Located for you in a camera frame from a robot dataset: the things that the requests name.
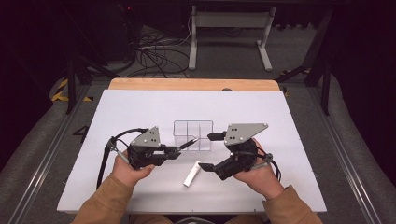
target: tan jacket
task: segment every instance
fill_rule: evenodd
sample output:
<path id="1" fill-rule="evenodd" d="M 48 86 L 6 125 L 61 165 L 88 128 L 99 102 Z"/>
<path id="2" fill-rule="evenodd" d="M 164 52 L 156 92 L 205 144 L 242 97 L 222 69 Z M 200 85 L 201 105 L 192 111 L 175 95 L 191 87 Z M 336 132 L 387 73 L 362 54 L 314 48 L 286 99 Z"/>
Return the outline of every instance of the tan jacket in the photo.
<path id="1" fill-rule="evenodd" d="M 79 209 L 73 224 L 79 223 L 120 223 L 134 189 L 122 184 L 110 175 L 100 188 Z M 271 201 L 262 202 L 271 223 L 322 223 L 318 216 L 297 195 L 293 186 L 289 186 L 281 195 Z M 131 216 L 134 224 L 172 224 L 170 220 L 158 215 Z M 261 223 L 257 216 L 240 216 L 227 222 Z"/>

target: hand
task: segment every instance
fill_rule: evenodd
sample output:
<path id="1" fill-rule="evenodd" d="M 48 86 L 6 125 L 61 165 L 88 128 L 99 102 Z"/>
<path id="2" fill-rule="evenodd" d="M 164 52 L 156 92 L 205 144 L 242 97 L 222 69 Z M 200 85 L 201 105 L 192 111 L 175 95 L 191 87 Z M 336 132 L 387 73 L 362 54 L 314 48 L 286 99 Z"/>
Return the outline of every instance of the hand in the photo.
<path id="1" fill-rule="evenodd" d="M 257 142 L 256 139 L 252 139 L 256 142 L 257 147 L 262 149 L 260 143 Z M 261 162 L 263 162 L 263 160 L 261 158 L 257 158 L 256 164 Z M 256 192 L 262 194 L 267 200 L 274 199 L 285 190 L 277 180 L 271 164 L 255 170 L 250 170 L 248 172 L 239 172 L 233 177 L 248 184 L 251 189 L 254 189 Z"/>
<path id="2" fill-rule="evenodd" d="M 126 150 L 122 154 L 128 158 L 128 152 Z M 141 170 L 135 170 L 129 163 L 117 156 L 114 161 L 112 174 L 124 185 L 134 188 L 139 180 L 149 176 L 154 167 L 154 165 L 149 165 Z"/>

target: gray carpet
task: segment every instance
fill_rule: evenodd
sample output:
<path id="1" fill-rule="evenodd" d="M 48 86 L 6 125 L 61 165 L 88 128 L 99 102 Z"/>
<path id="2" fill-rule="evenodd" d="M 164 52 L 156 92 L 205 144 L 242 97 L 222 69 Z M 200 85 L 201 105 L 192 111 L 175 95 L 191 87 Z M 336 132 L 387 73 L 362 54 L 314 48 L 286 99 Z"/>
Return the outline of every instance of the gray carpet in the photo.
<path id="1" fill-rule="evenodd" d="M 279 72 L 297 67 L 303 61 L 315 31 L 308 29 L 273 29 L 267 43 L 267 51 L 274 67 L 271 73 L 263 69 L 255 40 L 261 31 L 244 31 L 237 38 L 218 33 L 205 32 L 199 36 L 197 67 L 187 71 L 189 77 L 202 78 L 253 78 L 273 79 Z M 189 53 L 189 45 L 176 47 Z M 188 60 L 179 54 L 169 53 L 169 59 L 180 65 Z M 123 76 L 139 69 L 134 66 Z M 287 102 L 298 132 L 303 141 L 308 159 L 318 175 L 318 184 L 328 212 L 319 214 L 324 223 L 366 223 L 361 207 L 354 195 L 345 172 L 334 153 L 334 146 L 323 123 L 320 111 L 302 83 L 305 75 L 292 78 L 281 84 L 288 89 Z M 87 96 L 93 102 L 83 102 L 74 116 L 65 139 L 49 172 L 37 193 L 23 223 L 69 223 L 72 215 L 56 211 L 64 190 L 64 181 L 73 168 L 81 147 L 81 136 L 73 132 L 90 125 L 101 94 L 109 79 L 95 77 Z M 55 136 L 67 108 L 67 102 L 55 102 L 48 113 L 37 123 L 14 153 L 0 174 L 0 222 L 7 223 L 29 185 L 35 169 L 44 157 Z M 396 223 L 396 189 L 390 184 L 373 160 L 367 146 L 351 121 L 342 100 L 338 83 L 333 78 L 331 85 L 330 113 L 332 122 L 346 147 L 367 194 L 383 223 Z"/>

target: transparent compartment box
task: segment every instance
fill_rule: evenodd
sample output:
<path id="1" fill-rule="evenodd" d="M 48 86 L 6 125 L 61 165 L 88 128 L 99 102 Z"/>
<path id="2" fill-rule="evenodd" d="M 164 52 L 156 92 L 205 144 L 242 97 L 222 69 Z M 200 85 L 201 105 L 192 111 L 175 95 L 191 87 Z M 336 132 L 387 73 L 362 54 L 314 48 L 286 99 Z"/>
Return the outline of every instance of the transparent compartment box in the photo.
<path id="1" fill-rule="evenodd" d="M 211 142 L 207 135 L 213 133 L 212 120 L 175 120 L 173 135 L 177 147 L 186 142 L 198 138 L 199 140 L 183 150 L 188 151 L 210 151 Z"/>

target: white tabletop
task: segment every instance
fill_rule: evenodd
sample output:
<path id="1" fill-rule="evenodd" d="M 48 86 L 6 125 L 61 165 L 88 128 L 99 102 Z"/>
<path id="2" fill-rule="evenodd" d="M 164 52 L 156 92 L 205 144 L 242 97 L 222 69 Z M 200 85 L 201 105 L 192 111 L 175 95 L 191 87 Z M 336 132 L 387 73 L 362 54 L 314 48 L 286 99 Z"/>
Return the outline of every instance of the white tabletop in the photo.
<path id="1" fill-rule="evenodd" d="M 111 136 L 133 128 L 158 126 L 163 144 L 175 145 L 175 120 L 213 120 L 214 132 L 230 123 L 268 123 L 255 138 L 282 172 L 283 186 L 292 184 L 315 212 L 326 211 L 318 182 L 306 157 L 285 97 L 281 91 L 115 91 L 106 90 L 67 180 L 58 211 L 76 213 L 95 192 L 103 151 Z M 121 139 L 130 143 L 135 133 Z M 104 178 L 111 172 L 115 152 L 110 153 Z M 222 142 L 210 151 L 183 151 L 174 161 L 156 167 L 141 180 L 129 202 L 128 213 L 262 212 L 263 197 L 230 177 L 221 181 L 215 173 L 200 171 L 189 188 L 184 179 L 195 161 L 218 164 L 229 157 Z"/>

